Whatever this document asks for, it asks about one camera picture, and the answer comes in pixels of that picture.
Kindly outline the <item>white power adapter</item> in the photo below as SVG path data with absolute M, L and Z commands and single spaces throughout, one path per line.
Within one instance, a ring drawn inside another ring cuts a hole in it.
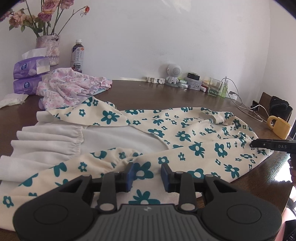
M 232 99 L 234 101 L 236 101 L 237 98 L 238 98 L 237 94 L 235 92 L 232 92 L 232 91 L 228 92 L 228 96 L 229 96 L 230 99 Z

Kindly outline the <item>crumpled white tissue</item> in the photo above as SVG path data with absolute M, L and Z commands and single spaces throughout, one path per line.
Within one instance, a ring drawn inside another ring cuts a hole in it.
M 0 108 L 5 106 L 19 105 L 23 104 L 25 100 L 28 98 L 27 94 L 7 94 L 3 100 L 0 101 Z

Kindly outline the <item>clear glass cup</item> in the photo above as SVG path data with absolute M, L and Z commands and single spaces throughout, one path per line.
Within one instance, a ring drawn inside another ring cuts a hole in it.
M 208 84 L 208 95 L 216 97 L 218 96 L 219 90 L 222 86 L 222 81 L 215 78 L 210 78 Z

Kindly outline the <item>lower purple tissue pack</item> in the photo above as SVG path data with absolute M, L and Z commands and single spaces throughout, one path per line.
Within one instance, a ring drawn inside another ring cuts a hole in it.
M 35 95 L 37 87 L 40 81 L 42 81 L 43 75 L 36 77 L 17 79 L 13 82 L 14 93 Z

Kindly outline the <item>yellow mug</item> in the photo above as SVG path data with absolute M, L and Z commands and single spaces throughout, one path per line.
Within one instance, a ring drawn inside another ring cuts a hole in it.
M 288 137 L 292 129 L 292 126 L 285 120 L 273 115 L 268 117 L 267 125 L 282 140 L 285 140 Z

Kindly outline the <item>grey printed tin box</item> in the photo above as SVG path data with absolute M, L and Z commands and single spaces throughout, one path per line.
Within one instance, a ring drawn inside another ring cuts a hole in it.
M 188 78 L 188 77 L 185 77 L 185 80 L 187 82 L 188 89 L 197 90 L 197 91 L 200 90 L 200 87 L 202 85 L 202 81 L 194 80 L 194 79 L 191 79 L 191 78 Z

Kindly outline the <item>black small device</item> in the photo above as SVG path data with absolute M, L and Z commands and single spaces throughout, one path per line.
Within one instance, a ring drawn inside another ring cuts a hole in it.
M 193 79 L 193 80 L 200 80 L 200 76 L 198 74 L 196 74 L 196 73 L 189 72 L 187 74 L 187 77 L 190 78 L 190 79 Z

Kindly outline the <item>pink floral garment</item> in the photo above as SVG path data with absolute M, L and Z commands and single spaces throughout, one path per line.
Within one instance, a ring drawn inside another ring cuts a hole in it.
M 110 89 L 112 80 L 86 75 L 72 68 L 58 68 L 42 77 L 36 95 L 43 109 L 77 106 L 89 97 Z

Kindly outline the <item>white red small tube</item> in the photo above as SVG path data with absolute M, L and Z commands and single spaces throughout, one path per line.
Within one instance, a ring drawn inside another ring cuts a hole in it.
M 208 92 L 208 88 L 209 88 L 209 80 L 202 81 L 201 90 L 203 92 Z

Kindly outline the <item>dark tea bottle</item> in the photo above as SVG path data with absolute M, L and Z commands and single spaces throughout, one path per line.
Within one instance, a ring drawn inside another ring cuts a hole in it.
M 71 51 L 71 68 L 82 73 L 83 60 L 84 60 L 84 46 L 82 45 L 82 40 L 76 40 L 75 45 L 72 47 Z

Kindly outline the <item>green white wipe packs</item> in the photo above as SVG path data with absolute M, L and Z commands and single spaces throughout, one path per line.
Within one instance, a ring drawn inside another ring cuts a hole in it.
M 178 81 L 178 87 L 187 89 L 188 88 L 187 81 L 184 80 L 184 79 L 179 79 L 179 81 Z

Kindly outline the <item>white letter ornament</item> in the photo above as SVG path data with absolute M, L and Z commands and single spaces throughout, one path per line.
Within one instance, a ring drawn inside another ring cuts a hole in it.
M 146 81 L 148 83 L 153 83 L 153 84 L 165 84 L 165 79 L 164 78 L 158 78 L 158 77 L 146 77 Z

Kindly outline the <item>upper purple tissue pack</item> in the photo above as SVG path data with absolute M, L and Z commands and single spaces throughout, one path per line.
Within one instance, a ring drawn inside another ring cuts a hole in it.
M 47 48 L 37 48 L 22 54 L 13 70 L 14 79 L 35 77 L 50 71 L 50 59 L 46 56 Z

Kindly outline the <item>green spray bottle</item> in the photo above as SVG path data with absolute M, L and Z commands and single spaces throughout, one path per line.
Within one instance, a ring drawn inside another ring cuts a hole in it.
M 222 91 L 221 91 L 221 97 L 222 98 L 225 98 L 226 97 L 226 93 L 228 91 L 228 79 L 225 79 L 224 81 L 224 84 L 223 84 L 223 88 L 222 88 Z

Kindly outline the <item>black bag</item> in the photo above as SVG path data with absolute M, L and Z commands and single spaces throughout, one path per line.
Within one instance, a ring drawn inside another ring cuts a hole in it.
M 282 118 L 284 121 L 288 122 L 292 115 L 293 108 L 290 104 L 283 99 L 276 96 L 272 96 L 269 103 L 269 115 Z

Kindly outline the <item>lilac textured vase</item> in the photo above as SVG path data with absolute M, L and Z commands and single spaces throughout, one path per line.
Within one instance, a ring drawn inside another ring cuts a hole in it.
M 46 57 L 50 60 L 50 66 L 56 66 L 60 62 L 60 37 L 57 34 L 45 35 L 36 39 L 36 48 L 47 48 Z

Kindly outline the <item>white robot figurine speaker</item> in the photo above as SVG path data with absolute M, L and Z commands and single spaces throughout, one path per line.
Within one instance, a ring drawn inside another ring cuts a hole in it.
M 172 86 L 172 87 L 178 87 L 178 82 L 179 82 L 178 77 L 182 73 L 181 67 L 178 66 L 177 64 L 170 64 L 167 67 L 166 72 L 167 72 L 168 76 L 165 79 L 165 84 Z

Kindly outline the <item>purple tissue pack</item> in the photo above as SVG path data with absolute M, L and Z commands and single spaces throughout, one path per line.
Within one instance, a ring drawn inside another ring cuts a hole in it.
M 13 82 L 14 93 L 35 95 L 37 87 L 40 81 L 42 81 L 43 75 L 36 77 L 17 79 Z
M 13 70 L 14 79 L 35 77 L 50 71 L 50 59 L 46 56 L 47 48 L 37 48 L 22 54 Z

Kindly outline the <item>cream teal flower garment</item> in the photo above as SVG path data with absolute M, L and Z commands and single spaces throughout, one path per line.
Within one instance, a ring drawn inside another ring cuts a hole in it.
M 128 109 L 94 97 L 77 107 L 36 114 L 1 157 L 1 228 L 13 230 L 13 215 L 25 202 L 81 176 L 100 178 L 133 163 L 132 190 L 118 204 L 177 203 L 161 182 L 162 164 L 202 179 L 232 182 L 271 151 L 252 148 L 256 133 L 231 112 L 208 108 Z

